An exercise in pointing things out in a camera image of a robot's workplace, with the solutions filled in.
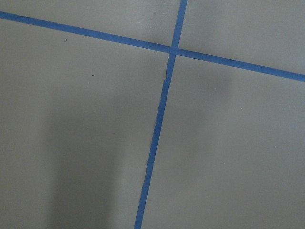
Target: blue line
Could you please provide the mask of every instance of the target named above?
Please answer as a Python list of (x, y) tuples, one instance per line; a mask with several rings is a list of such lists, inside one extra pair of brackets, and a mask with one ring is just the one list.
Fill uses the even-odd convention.
[(154, 164), (154, 160), (156, 158), (157, 147), (158, 147), (158, 143), (159, 143), (159, 137), (160, 137), (161, 127), (162, 127), (162, 122), (163, 122), (163, 117), (164, 117), (164, 112), (165, 112), (165, 107), (166, 107), (166, 102), (167, 102), (168, 90), (169, 90), (169, 86), (171, 84), (173, 68), (174, 68), (175, 59), (176, 59), (176, 50), (177, 50), (177, 47), (179, 44), (186, 5), (187, 5), (187, 0), (180, 1), (179, 11), (178, 11), (177, 20), (176, 20), (176, 26), (175, 26), (175, 30), (173, 33), (171, 52), (169, 54), (168, 62), (167, 62), (166, 79), (164, 80), (163, 87), (162, 87), (161, 98), (160, 98), (160, 103), (159, 103), (158, 113), (157, 113), (157, 118), (156, 118), (156, 125), (155, 125), (154, 131), (153, 131), (153, 136), (152, 136), (153, 139), (152, 139), (151, 148), (150, 148), (149, 156), (148, 156), (148, 160), (147, 160), (146, 175), (145, 175), (145, 180), (144, 180), (144, 183), (142, 186), (142, 191), (141, 191), (137, 216), (135, 219), (134, 229), (141, 229), (141, 226), (142, 226), (142, 221), (143, 221), (144, 211), (145, 211), (145, 206), (146, 206), (146, 200), (147, 200), (149, 186), (150, 186), (150, 182), (151, 182), (151, 178), (152, 178), (152, 174), (153, 174), (153, 164)]
[(235, 61), (224, 57), (213, 56), (184, 49), (177, 49), (177, 55), (305, 82), (305, 75), (302, 74), (287, 72), (242, 61)]
[(80, 27), (59, 24), (51, 21), (40, 20), (36, 18), (23, 17), (12, 13), (0, 11), (0, 18), (7, 19), (11, 21), (17, 21), (25, 24), (36, 25), (44, 28), (49, 28), (53, 30), (60, 30), (64, 32), (75, 33), (78, 35), (83, 35), (87, 37), (93, 37), (97, 39), (102, 39), (111, 42), (117, 42), (122, 44), (128, 44), (136, 47), (141, 47), (145, 49), (160, 51), (160, 52), (170, 52), (170, 47), (162, 44), (156, 44), (152, 42), (145, 42), (133, 38), (122, 37), (118, 35), (113, 35), (105, 32), (99, 32), (95, 30), (88, 30)]

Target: blue tape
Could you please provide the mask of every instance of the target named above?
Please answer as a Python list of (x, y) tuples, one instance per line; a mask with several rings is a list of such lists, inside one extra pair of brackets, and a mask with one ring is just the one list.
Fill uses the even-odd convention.
[(224, 57), (213, 56), (184, 49), (178, 49), (177, 55), (305, 82), (305, 75), (302, 74), (287, 72), (242, 61), (235, 61)]
[(170, 54), (168, 57), (168, 62), (167, 62), (166, 79), (164, 80), (163, 87), (162, 87), (161, 98), (160, 98), (160, 103), (159, 103), (158, 113), (157, 113), (157, 118), (156, 118), (156, 125), (155, 125), (154, 131), (153, 131), (153, 136), (152, 136), (153, 139), (152, 139), (151, 148), (150, 148), (149, 156), (148, 156), (148, 160), (147, 160), (146, 175), (145, 175), (145, 180), (144, 180), (144, 183), (142, 186), (142, 191), (141, 191), (137, 216), (136, 216), (136, 220), (135, 220), (135, 224), (134, 224), (134, 229), (141, 229), (141, 226), (142, 226), (142, 221), (143, 221), (144, 211), (145, 211), (145, 206), (146, 206), (146, 200), (147, 200), (149, 186), (150, 186), (150, 182), (151, 182), (151, 178), (152, 178), (152, 174), (153, 174), (153, 164), (154, 164), (154, 160), (156, 158), (157, 147), (158, 147), (158, 143), (159, 143), (159, 137), (160, 137), (161, 127), (162, 127), (162, 122), (163, 122), (163, 117), (164, 117), (164, 112), (165, 112), (165, 107), (166, 107), (166, 102), (167, 102), (168, 90), (169, 90), (169, 86), (171, 84), (173, 68), (174, 68), (175, 59), (176, 59), (176, 50), (179, 45), (179, 39), (181, 36), (181, 30), (182, 30), (186, 5), (187, 5), (187, 0), (180, 1), (179, 11), (178, 11), (177, 20), (176, 20), (176, 26), (175, 26), (175, 30), (173, 33), (171, 51), (170, 51)]
[(36, 19), (36, 18), (23, 17), (23, 16), (19, 16), (16, 14), (12, 14), (12, 13), (6, 13), (6, 12), (0, 11), (0, 18), (11, 20), (11, 21), (17, 21), (17, 22), (21, 22), (21, 23), (25, 23), (25, 24), (36, 25), (36, 26), (40, 26), (40, 27), (44, 27), (44, 28), (53, 29), (53, 30), (60, 30), (60, 31), (64, 31), (64, 32), (75, 33), (78, 35), (93, 37), (93, 38), (102, 39), (102, 40), (106, 40), (106, 41), (132, 45), (132, 46), (160, 51), (160, 52), (166, 52), (166, 53), (170, 52), (170, 47), (166, 46), (166, 45), (156, 44), (156, 43), (152, 43), (152, 42), (145, 42), (145, 41), (141, 41), (141, 40), (137, 40), (137, 39), (133, 39), (133, 38), (127, 38), (127, 37), (113, 35), (113, 34), (109, 34), (109, 33), (105, 33), (105, 32), (88, 30), (88, 29), (84, 29), (84, 28), (80, 28), (80, 27), (59, 24), (59, 23), (40, 20), (40, 19)]

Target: floor tile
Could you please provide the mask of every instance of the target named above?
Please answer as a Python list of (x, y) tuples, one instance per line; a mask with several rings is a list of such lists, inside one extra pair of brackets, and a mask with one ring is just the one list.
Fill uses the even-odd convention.
[(305, 84), (177, 57), (143, 229), (305, 226)]
[(0, 10), (171, 45), (179, 0), (2, 0)]
[(305, 2), (189, 0), (180, 48), (305, 74)]
[(0, 29), (1, 227), (133, 228), (168, 55)]

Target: vertical blue line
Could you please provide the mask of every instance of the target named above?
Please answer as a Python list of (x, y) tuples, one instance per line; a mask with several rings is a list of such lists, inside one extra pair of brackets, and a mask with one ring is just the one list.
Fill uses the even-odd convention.
[(165, 107), (166, 107), (168, 90), (169, 90), (169, 86), (171, 84), (173, 67), (174, 67), (175, 60), (176, 60), (176, 50), (178, 48), (179, 40), (180, 40), (180, 36), (181, 36), (181, 30), (182, 30), (182, 25), (183, 25), (185, 10), (186, 10), (186, 4), (187, 4), (187, 0), (180, 1), (179, 11), (178, 11), (177, 20), (176, 20), (176, 26), (175, 26), (175, 30), (173, 33), (171, 51), (170, 51), (170, 54), (168, 57), (168, 62), (167, 62), (166, 79), (164, 80), (163, 87), (162, 87), (161, 98), (160, 98), (160, 103), (159, 103), (158, 113), (157, 113), (157, 118), (156, 118), (156, 125), (155, 125), (154, 131), (153, 131), (153, 136), (152, 136), (153, 139), (152, 139), (151, 148), (149, 151), (149, 156), (148, 156), (148, 161), (147, 161), (147, 166), (146, 166), (146, 176), (145, 176), (145, 180), (144, 180), (144, 183), (142, 186), (142, 191), (141, 191), (137, 216), (135, 219), (134, 229), (141, 229), (141, 226), (142, 226), (142, 221), (143, 221), (144, 211), (145, 211), (145, 206), (146, 206), (146, 200), (147, 200), (147, 196), (148, 196), (148, 190), (149, 190), (152, 173), (153, 173), (153, 164), (154, 164), (154, 160), (156, 158), (156, 152), (157, 152), (161, 127), (162, 127), (162, 122), (163, 122), (163, 117), (164, 117), (164, 112), (165, 112)]

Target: gray surface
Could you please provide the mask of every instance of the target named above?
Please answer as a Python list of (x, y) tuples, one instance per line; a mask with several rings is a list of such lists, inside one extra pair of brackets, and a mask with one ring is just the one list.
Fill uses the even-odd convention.
[(305, 228), (305, 84), (177, 57), (143, 229)]
[(189, 0), (180, 48), (305, 74), (305, 1)]
[(0, 30), (0, 228), (133, 228), (168, 55)]
[(1, 0), (0, 11), (171, 45), (179, 0)]

